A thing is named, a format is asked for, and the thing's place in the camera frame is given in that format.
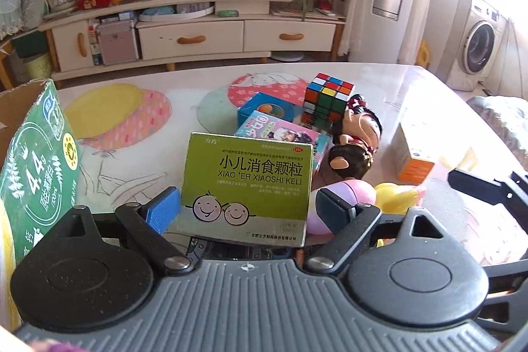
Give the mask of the cartoon girl doll figurine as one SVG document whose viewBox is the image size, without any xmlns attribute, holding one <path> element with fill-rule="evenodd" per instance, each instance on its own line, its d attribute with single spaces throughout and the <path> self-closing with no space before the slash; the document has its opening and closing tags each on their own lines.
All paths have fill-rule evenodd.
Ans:
<svg viewBox="0 0 528 352">
<path fill-rule="evenodd" d="M 343 117 L 332 127 L 331 170 L 342 179 L 362 179 L 379 149 L 382 125 L 360 94 L 352 95 Z"/>
</svg>

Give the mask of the yellow toy water gun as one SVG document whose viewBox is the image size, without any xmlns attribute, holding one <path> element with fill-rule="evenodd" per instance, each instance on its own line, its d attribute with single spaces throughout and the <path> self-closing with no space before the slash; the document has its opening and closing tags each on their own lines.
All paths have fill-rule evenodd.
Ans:
<svg viewBox="0 0 528 352">
<path fill-rule="evenodd" d="M 421 205 L 427 191 L 424 185 L 408 186 L 390 182 L 372 187 L 360 179 L 346 179 L 321 188 L 331 189 L 352 206 L 356 202 L 367 203 L 377 206 L 383 213 L 398 215 L 405 214 L 410 207 Z M 316 215 L 315 197 L 321 188 L 313 190 L 310 195 L 306 224 L 307 246 L 321 245 L 334 236 Z"/>
</svg>

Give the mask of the white tv cabinet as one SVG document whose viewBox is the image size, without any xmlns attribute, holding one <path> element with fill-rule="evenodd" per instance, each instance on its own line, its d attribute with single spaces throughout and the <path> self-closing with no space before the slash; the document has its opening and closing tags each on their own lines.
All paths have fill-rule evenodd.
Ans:
<svg viewBox="0 0 528 352">
<path fill-rule="evenodd" d="M 316 13 L 309 18 L 283 6 L 292 0 L 146 0 L 66 14 L 39 26 L 45 33 L 55 81 L 99 73 L 163 65 L 170 71 L 182 62 L 259 58 L 277 51 L 323 52 L 337 59 L 345 27 L 344 17 Z M 110 65 L 95 63 L 90 51 L 94 37 L 88 26 L 94 19 L 165 6 L 211 3 L 212 14 L 191 19 L 153 17 L 137 23 L 139 56 L 120 57 Z"/>
</svg>

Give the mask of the green waste bin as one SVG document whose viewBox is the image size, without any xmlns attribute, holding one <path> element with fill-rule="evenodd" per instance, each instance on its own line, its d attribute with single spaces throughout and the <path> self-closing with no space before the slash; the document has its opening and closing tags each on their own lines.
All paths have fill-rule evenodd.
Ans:
<svg viewBox="0 0 528 352">
<path fill-rule="evenodd" d="M 52 75 L 53 64 L 49 53 L 36 54 L 23 59 L 29 78 L 32 80 L 49 79 Z"/>
</svg>

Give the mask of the green white cardboard carton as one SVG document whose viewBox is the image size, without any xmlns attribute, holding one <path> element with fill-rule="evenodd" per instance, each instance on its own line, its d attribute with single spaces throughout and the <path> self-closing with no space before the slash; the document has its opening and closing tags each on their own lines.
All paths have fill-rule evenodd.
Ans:
<svg viewBox="0 0 528 352">
<path fill-rule="evenodd" d="M 51 80 L 1 93 L 1 326 L 20 316 L 10 292 L 16 266 L 75 204 L 79 154 Z"/>
</svg>

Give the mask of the pink toy box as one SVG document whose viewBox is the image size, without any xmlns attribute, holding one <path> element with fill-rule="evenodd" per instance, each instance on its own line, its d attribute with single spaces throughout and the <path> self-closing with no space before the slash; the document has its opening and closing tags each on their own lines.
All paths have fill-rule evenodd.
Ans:
<svg viewBox="0 0 528 352">
<path fill-rule="evenodd" d="M 301 125 L 279 119 L 264 112 L 253 111 L 235 132 L 235 136 L 252 139 L 271 139 L 295 144 L 311 144 L 313 148 L 312 176 L 321 167 L 330 147 L 330 137 Z"/>
</svg>

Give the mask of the rubiks cube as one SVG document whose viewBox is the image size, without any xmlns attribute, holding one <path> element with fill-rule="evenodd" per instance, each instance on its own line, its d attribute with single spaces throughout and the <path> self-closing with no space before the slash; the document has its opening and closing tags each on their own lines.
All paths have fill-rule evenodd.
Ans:
<svg viewBox="0 0 528 352">
<path fill-rule="evenodd" d="M 318 73 L 304 93 L 302 124 L 330 131 L 335 123 L 343 119 L 353 89 L 352 82 Z"/>
</svg>

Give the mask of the washing machine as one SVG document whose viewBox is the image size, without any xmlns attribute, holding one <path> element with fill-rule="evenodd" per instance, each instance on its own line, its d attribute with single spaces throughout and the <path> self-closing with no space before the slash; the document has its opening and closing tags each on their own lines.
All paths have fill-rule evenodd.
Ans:
<svg viewBox="0 0 528 352">
<path fill-rule="evenodd" d="M 489 77 L 506 24 L 484 0 L 459 0 L 444 52 L 449 87 L 469 92 Z"/>
</svg>

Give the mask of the black hexagonal box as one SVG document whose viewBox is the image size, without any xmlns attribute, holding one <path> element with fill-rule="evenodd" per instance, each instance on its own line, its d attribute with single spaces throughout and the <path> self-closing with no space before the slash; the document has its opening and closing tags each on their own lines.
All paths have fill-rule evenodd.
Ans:
<svg viewBox="0 0 528 352">
<path fill-rule="evenodd" d="M 294 259 L 298 264 L 304 263 L 303 248 L 247 246 L 223 241 L 191 238 L 187 256 L 196 263 L 201 259 L 225 260 L 282 260 Z"/>
</svg>

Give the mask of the pink storage case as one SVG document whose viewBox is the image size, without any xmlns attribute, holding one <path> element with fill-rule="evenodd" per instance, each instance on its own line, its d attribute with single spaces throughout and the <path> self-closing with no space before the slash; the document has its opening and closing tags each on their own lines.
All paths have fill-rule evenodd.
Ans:
<svg viewBox="0 0 528 352">
<path fill-rule="evenodd" d="M 128 19 L 97 26 L 98 43 L 104 65 L 135 62 L 140 59 L 135 24 L 133 19 Z"/>
</svg>

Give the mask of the blue small box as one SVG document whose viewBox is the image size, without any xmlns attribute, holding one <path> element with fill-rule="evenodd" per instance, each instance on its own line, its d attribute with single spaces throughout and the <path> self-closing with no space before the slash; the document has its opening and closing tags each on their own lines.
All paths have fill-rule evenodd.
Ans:
<svg viewBox="0 0 528 352">
<path fill-rule="evenodd" d="M 254 111 L 297 123 L 303 113 L 303 108 L 281 98 L 259 92 L 238 109 L 237 125 L 242 126 Z"/>
</svg>

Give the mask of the green medicine box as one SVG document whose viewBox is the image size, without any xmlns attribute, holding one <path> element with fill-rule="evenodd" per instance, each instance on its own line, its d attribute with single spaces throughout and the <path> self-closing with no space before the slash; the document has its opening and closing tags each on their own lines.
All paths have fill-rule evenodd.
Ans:
<svg viewBox="0 0 528 352">
<path fill-rule="evenodd" d="M 191 133 L 177 230 L 211 240 L 302 247 L 312 160 L 309 144 Z"/>
</svg>

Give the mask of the orange white medicine box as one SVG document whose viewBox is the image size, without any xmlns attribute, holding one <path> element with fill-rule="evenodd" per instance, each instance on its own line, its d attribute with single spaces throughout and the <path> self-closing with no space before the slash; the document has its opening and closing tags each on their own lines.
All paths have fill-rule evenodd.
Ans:
<svg viewBox="0 0 528 352">
<path fill-rule="evenodd" d="M 396 178 L 420 185 L 432 171 L 436 159 L 422 141 L 418 130 L 400 122 L 389 146 L 396 168 Z"/>
</svg>

